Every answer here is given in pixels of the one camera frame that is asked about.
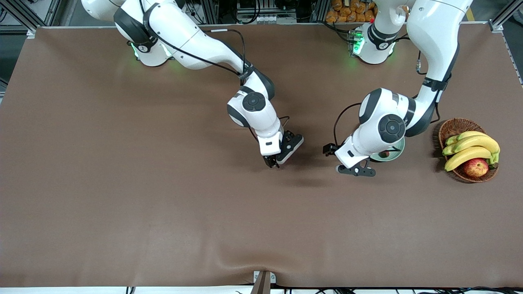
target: bread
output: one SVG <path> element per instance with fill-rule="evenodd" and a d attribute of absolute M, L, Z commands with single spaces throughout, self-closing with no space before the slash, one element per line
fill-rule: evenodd
<path fill-rule="evenodd" d="M 340 16 L 345 16 L 345 17 L 347 17 L 347 16 L 350 15 L 351 12 L 352 12 L 352 11 L 350 11 L 350 7 L 343 7 L 343 8 L 339 11 L 339 15 L 340 15 Z"/>
<path fill-rule="evenodd" d="M 332 0 L 331 1 L 332 9 L 339 11 L 343 7 L 342 0 Z"/>
<path fill-rule="evenodd" d="M 374 19 L 374 14 L 372 13 L 372 10 L 367 10 L 365 12 L 365 21 L 370 21 Z"/>
<path fill-rule="evenodd" d="M 351 12 L 349 16 L 347 16 L 347 22 L 355 22 L 356 21 L 356 12 Z"/>
<path fill-rule="evenodd" d="M 357 22 L 365 22 L 365 15 L 363 15 L 363 13 L 356 14 L 356 21 Z"/>
<path fill-rule="evenodd" d="M 365 12 L 365 3 L 360 3 L 358 8 L 356 8 L 356 13 L 363 13 Z"/>
<path fill-rule="evenodd" d="M 408 19 L 408 6 L 403 5 L 401 8 L 405 11 L 405 19 Z"/>
<path fill-rule="evenodd" d="M 327 16 L 325 16 L 326 22 L 336 22 L 338 19 L 338 13 L 336 11 L 329 11 L 327 12 Z"/>

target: yellow banana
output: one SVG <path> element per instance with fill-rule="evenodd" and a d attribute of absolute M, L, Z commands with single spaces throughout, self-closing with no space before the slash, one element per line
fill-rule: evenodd
<path fill-rule="evenodd" d="M 452 144 L 456 144 L 459 140 L 465 139 L 466 137 L 470 137 L 470 136 L 474 136 L 474 135 L 484 135 L 484 136 L 486 136 L 487 134 L 482 133 L 482 132 L 477 132 L 477 131 L 466 131 L 466 132 L 463 132 L 463 133 L 461 133 L 459 135 L 455 135 L 455 136 L 452 136 L 452 137 L 448 138 L 445 141 L 445 145 L 449 146 L 449 145 L 452 145 Z"/>
<path fill-rule="evenodd" d="M 470 136 L 474 136 L 474 135 L 482 135 L 482 136 L 487 136 L 487 134 L 485 133 L 482 133 L 482 132 L 478 132 L 478 131 L 466 131 L 466 132 L 463 132 L 461 134 L 458 135 L 458 141 L 462 140 L 462 139 L 465 139 L 466 137 L 470 137 Z"/>
<path fill-rule="evenodd" d="M 470 147 L 454 154 L 454 156 L 452 156 L 449 159 L 449 161 L 447 161 L 447 163 L 445 164 L 445 171 L 449 172 L 455 169 L 456 167 L 460 166 L 462 163 L 474 158 L 492 159 L 490 151 L 485 149 L 484 147 Z"/>
<path fill-rule="evenodd" d="M 483 135 L 473 135 L 463 140 L 459 140 L 458 143 L 454 144 L 452 153 L 458 153 L 472 146 L 485 147 L 492 154 L 499 153 L 498 143 L 491 137 Z"/>
<path fill-rule="evenodd" d="M 454 154 L 455 152 L 453 152 L 452 150 L 454 149 L 455 146 L 456 146 L 456 144 L 448 145 L 447 147 L 445 147 L 445 148 L 443 149 L 442 154 L 443 154 L 443 155 Z"/>

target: red apple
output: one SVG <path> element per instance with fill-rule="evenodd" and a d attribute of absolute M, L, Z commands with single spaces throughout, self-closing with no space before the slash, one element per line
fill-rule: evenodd
<path fill-rule="evenodd" d="M 471 177 L 481 177 L 488 172 L 488 164 L 483 158 L 474 158 L 463 164 L 463 170 Z"/>
<path fill-rule="evenodd" d="M 382 151 L 382 152 L 378 153 L 378 156 L 381 158 L 387 158 L 387 157 L 389 157 L 389 152 L 387 150 Z"/>

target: table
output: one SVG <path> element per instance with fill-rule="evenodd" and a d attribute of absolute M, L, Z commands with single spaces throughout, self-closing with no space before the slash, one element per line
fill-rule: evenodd
<path fill-rule="evenodd" d="M 374 178 L 321 152 L 371 90 L 417 93 L 410 42 L 372 66 L 320 25 L 237 29 L 305 137 L 281 169 L 228 117 L 234 75 L 145 67 L 115 29 L 26 41 L 0 107 L 0 286 L 244 284 L 260 269 L 295 287 L 523 286 L 523 90 L 501 35 L 462 25 L 441 99 L 443 120 L 502 147 L 492 181 L 463 184 L 441 171 L 434 125 Z M 338 136 L 356 125 L 350 110 Z"/>

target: wicker basket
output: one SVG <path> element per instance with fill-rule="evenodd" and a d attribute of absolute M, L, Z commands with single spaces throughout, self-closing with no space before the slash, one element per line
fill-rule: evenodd
<path fill-rule="evenodd" d="M 445 148 L 445 142 L 448 138 L 459 135 L 466 131 L 478 131 L 485 133 L 485 130 L 483 130 L 482 127 L 480 127 L 477 123 L 473 122 L 472 120 L 468 120 L 465 118 L 453 118 L 449 119 L 446 122 L 444 122 L 441 127 L 439 128 L 439 145 L 441 146 L 441 149 L 443 150 Z M 481 177 L 471 177 L 465 173 L 463 170 L 463 165 L 460 165 L 458 168 L 454 169 L 453 172 L 462 180 L 466 182 L 472 182 L 472 183 L 482 183 L 486 182 L 490 179 L 492 179 L 498 171 L 498 168 L 489 169 L 488 172 L 481 176 Z"/>

